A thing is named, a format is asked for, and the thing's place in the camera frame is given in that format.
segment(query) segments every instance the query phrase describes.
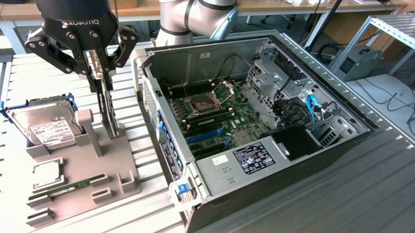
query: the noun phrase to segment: motherboard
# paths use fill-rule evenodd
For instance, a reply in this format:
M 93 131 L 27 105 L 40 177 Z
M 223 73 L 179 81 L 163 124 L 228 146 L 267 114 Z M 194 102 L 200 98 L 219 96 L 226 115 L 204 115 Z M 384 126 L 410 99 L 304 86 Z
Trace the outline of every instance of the motherboard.
M 170 108 L 196 160 L 255 141 L 270 130 L 240 86 L 228 81 L 208 92 L 171 99 Z

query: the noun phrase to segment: gray device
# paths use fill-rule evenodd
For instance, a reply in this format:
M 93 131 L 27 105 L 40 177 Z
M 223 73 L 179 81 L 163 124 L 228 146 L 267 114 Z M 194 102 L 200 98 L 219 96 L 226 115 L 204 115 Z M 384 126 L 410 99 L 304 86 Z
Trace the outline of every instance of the gray device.
M 138 52 L 187 232 L 326 168 L 376 128 L 287 46 L 270 35 Z
M 336 63 L 335 61 L 340 57 L 343 51 L 344 50 L 339 50 L 331 64 Z M 334 71 L 334 74 L 343 82 L 363 79 L 375 69 L 382 59 L 382 51 L 371 49 L 370 46 L 355 47 L 350 51 L 350 54 L 339 69 Z
M 84 133 L 75 122 L 77 110 L 73 96 L 55 96 L 25 101 L 19 106 L 3 106 L 0 113 L 16 125 L 29 146 L 44 145 L 49 150 L 73 145 L 75 137 Z

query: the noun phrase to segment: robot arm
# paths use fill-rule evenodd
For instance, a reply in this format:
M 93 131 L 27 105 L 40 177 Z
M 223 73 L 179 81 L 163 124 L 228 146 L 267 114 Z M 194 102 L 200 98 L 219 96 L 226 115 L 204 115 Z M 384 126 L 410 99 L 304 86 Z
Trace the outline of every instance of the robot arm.
M 115 138 L 119 131 L 110 95 L 111 76 L 115 68 L 126 65 L 139 36 L 132 28 L 119 25 L 108 0 L 36 0 L 36 5 L 43 16 L 41 28 L 29 35 L 24 46 L 64 73 L 75 72 L 88 80 L 107 133 Z M 105 48 L 116 33 L 120 45 L 108 55 Z M 71 49 L 72 56 L 51 44 L 51 37 Z
M 160 0 L 162 20 L 156 46 L 192 42 L 191 31 L 222 40 L 236 23 L 236 0 Z

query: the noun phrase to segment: hard drive label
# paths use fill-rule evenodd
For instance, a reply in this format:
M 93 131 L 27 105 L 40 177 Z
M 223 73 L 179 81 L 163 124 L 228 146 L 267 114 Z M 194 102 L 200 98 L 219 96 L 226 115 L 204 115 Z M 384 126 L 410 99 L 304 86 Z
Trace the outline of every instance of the hard drive label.
M 37 136 L 41 144 L 45 146 L 52 146 L 75 140 L 67 120 L 32 126 L 31 130 Z

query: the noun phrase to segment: pcie slot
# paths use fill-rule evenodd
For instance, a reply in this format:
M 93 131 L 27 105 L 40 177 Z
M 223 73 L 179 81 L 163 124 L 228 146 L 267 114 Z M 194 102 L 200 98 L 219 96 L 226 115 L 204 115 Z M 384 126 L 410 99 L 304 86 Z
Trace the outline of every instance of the pcie slot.
M 214 130 L 208 133 L 204 133 L 196 137 L 187 139 L 186 142 L 190 144 L 190 143 L 195 143 L 195 142 L 200 142 L 203 140 L 207 140 L 212 137 L 218 137 L 222 134 L 222 131 L 223 131 L 222 129 Z
M 222 142 L 222 143 L 218 143 L 216 145 L 214 145 L 208 148 L 204 148 L 199 151 L 192 152 L 192 154 L 195 157 L 198 157 L 198 160 L 199 160 L 199 159 L 203 159 L 206 157 L 210 157 L 214 154 L 223 152 L 228 146 L 230 146 L 228 143 Z

